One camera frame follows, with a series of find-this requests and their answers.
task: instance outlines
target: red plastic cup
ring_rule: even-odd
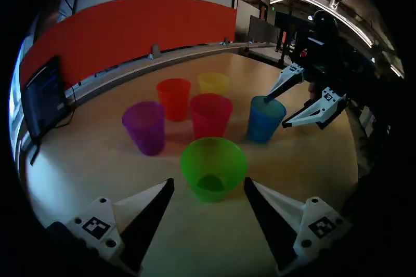
[[[195,139],[222,137],[232,112],[232,103],[218,94],[201,94],[189,104]]]
[[[147,156],[159,154],[165,146],[165,115],[156,102],[141,102],[128,108],[121,118],[140,151]]]
[[[170,121],[183,121],[188,112],[191,83],[185,79],[168,79],[156,87],[159,101],[165,108],[165,117]]]

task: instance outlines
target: table surface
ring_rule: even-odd
[[[277,62],[282,57],[282,53],[281,51],[276,52],[275,50],[276,47],[259,47],[251,48],[250,53],[260,55],[266,59]],[[283,60],[285,65],[290,65],[292,63],[289,55],[285,55]]]
[[[193,96],[199,93],[198,74],[207,71],[230,77],[226,96],[233,113],[224,137],[246,155],[247,176],[299,201],[319,196],[339,209],[358,180],[346,113],[324,130],[315,124],[279,127],[269,144],[250,142],[245,139],[250,100],[267,94],[280,70],[224,53],[124,83],[78,107],[69,126],[49,132],[33,167],[26,165],[29,198],[42,224],[65,222],[99,196],[116,202],[173,177],[175,192],[143,260],[143,276],[275,275],[275,261],[243,184],[220,203],[199,202],[187,185],[179,159],[193,141],[190,117],[166,121],[166,146],[156,157],[142,155],[121,124],[129,106],[158,100],[158,82],[188,79]],[[307,87],[306,82],[296,85],[278,98],[288,115],[303,107]]]

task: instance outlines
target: monitor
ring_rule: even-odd
[[[39,145],[41,138],[71,111],[58,56],[52,57],[33,74],[21,92],[21,100],[30,137]]]

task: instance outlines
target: purple plastic cup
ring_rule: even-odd
[[[165,112],[159,103],[148,101],[128,108],[121,118],[128,134],[147,156],[159,154],[165,146]]]

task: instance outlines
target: orange wall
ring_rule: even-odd
[[[234,40],[237,11],[202,0],[115,0],[86,8],[43,34],[20,65],[20,85],[52,56],[71,85],[160,50]]]

